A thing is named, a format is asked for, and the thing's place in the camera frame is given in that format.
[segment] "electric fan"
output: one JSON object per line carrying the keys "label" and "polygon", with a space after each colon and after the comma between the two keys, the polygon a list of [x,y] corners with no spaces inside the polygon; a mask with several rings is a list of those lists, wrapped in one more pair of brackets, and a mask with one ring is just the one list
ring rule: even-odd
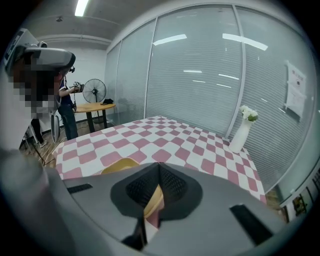
{"label": "electric fan", "polygon": [[[105,84],[99,79],[90,79],[84,84],[83,87],[83,97],[89,103],[101,102],[107,93],[107,88]],[[102,123],[103,118],[100,119],[99,112],[97,121],[94,120],[95,123]]]}

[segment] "ceiling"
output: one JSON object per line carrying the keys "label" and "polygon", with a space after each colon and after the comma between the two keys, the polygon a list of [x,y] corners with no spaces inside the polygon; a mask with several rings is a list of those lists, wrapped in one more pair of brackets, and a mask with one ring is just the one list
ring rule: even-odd
{"label": "ceiling", "polygon": [[44,0],[22,27],[36,38],[85,35],[112,40],[135,17],[168,0],[89,0],[83,17],[75,16],[78,0]]}

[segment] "poster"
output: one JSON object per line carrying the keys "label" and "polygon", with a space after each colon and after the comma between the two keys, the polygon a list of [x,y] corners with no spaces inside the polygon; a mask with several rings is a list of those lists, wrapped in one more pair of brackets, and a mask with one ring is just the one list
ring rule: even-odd
{"label": "poster", "polygon": [[287,61],[288,66],[288,90],[286,96],[285,108],[291,109],[300,118],[304,112],[306,76]]}

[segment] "round wooden table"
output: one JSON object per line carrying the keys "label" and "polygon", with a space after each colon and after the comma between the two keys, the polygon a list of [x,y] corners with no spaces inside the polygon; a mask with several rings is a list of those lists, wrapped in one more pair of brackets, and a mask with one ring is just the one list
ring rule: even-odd
{"label": "round wooden table", "polygon": [[108,128],[106,110],[114,108],[116,106],[116,104],[107,104],[107,105],[101,105],[101,104],[102,104],[101,102],[94,102],[94,103],[87,103],[87,104],[81,104],[76,106],[76,113],[86,113],[86,118],[88,120],[90,133],[95,132],[95,127],[92,120],[91,112],[102,110],[104,128]]}

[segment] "table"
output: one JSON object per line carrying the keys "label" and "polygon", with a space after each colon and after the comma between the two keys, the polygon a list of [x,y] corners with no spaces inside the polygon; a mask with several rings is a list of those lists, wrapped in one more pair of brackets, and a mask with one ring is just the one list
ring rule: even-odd
{"label": "table", "polygon": [[102,110],[104,128],[108,128],[106,110],[114,108],[115,106],[116,104],[101,105],[101,102],[81,104],[76,106],[76,113],[86,113],[86,118],[88,120],[90,133],[94,133],[95,127],[92,120],[91,112]]}
{"label": "table", "polygon": [[165,162],[215,175],[266,202],[248,151],[233,153],[229,143],[214,132],[154,116],[65,141],[53,154],[62,179],[98,175],[119,159],[132,158],[139,164]]}

